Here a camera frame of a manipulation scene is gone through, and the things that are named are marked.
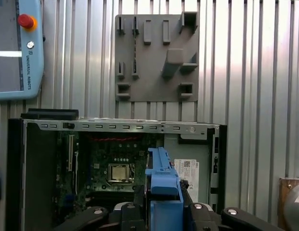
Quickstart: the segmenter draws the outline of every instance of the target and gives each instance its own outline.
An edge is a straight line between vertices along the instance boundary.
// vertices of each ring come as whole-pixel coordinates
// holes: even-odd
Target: corrugated metal wall
[[[31,107],[81,116],[227,124],[226,206],[276,223],[279,177],[299,177],[299,0],[45,0],[45,76],[37,99],[0,103],[0,171],[7,118]],[[197,103],[116,103],[117,14],[200,11]],[[3,230],[0,203],[0,231]]]

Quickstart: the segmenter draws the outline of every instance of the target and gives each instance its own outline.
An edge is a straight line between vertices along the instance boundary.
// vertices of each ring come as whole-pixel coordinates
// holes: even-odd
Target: green circuit board
[[[145,181],[147,150],[158,146],[161,134],[59,132],[55,223],[104,201],[113,206],[133,197],[135,185]]]

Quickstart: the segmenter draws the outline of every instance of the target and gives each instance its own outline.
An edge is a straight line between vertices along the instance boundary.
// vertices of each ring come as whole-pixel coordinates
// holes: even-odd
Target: silver screw head
[[[34,42],[30,41],[27,43],[27,48],[32,49],[34,47],[34,45],[35,45]]]
[[[236,215],[236,214],[237,214],[237,211],[234,210],[234,209],[229,209],[229,210],[227,210],[227,212],[228,212],[229,214],[232,214],[232,215]]]
[[[195,204],[194,207],[195,207],[196,209],[201,209],[201,208],[202,208],[202,205],[200,205],[200,204]]]
[[[96,209],[95,211],[94,211],[94,214],[101,214],[102,213],[102,210],[101,209]]]
[[[190,127],[189,131],[190,131],[191,133],[195,133],[195,127]]]

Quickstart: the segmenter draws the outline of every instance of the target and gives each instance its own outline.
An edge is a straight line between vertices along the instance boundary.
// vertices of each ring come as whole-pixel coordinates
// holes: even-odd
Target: barcode label
[[[189,182],[188,193],[192,201],[198,202],[199,163],[196,160],[175,159],[174,165],[178,176]]]

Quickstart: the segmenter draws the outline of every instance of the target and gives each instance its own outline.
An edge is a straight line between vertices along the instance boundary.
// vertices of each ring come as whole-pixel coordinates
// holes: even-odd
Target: emergency stop button
[[[32,29],[34,27],[34,19],[24,13],[18,17],[18,24],[25,29]]]

